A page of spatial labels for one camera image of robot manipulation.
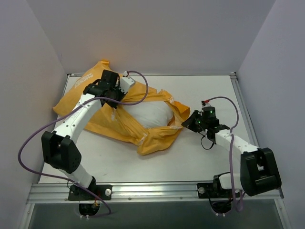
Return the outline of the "white pillow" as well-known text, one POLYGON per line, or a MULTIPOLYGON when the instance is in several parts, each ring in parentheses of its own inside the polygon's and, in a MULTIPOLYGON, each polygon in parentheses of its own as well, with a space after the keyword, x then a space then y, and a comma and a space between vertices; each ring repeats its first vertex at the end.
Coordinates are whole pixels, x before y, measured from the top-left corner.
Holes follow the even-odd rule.
POLYGON ((144 128, 167 126, 174 117, 172 109, 164 101, 123 105, 123 108, 144 128))

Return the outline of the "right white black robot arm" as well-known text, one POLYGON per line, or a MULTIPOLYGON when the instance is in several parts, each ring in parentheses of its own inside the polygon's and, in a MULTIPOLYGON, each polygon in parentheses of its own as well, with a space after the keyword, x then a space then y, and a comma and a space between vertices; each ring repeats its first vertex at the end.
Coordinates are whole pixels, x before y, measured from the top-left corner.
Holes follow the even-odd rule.
POLYGON ((213 106, 204 107, 201 111, 195 110, 182 126, 203 134, 212 145, 221 146, 239 161, 239 172, 214 176, 211 187, 217 197, 224 196, 233 187, 249 196, 255 196, 282 186, 273 151, 270 148, 259 148, 232 134, 230 127, 220 123, 213 106))

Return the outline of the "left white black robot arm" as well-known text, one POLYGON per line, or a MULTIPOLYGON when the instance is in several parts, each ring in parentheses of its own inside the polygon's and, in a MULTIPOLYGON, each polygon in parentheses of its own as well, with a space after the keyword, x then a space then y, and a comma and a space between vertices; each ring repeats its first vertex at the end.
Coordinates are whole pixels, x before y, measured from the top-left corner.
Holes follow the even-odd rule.
POLYGON ((135 81, 128 76, 120 77, 115 72, 104 70, 99 79, 84 88, 74 113, 41 137, 44 162, 80 184, 79 195, 85 200, 95 197, 96 187, 91 185, 93 176, 81 165, 77 140, 89 120, 105 103, 116 108, 134 84, 135 81))

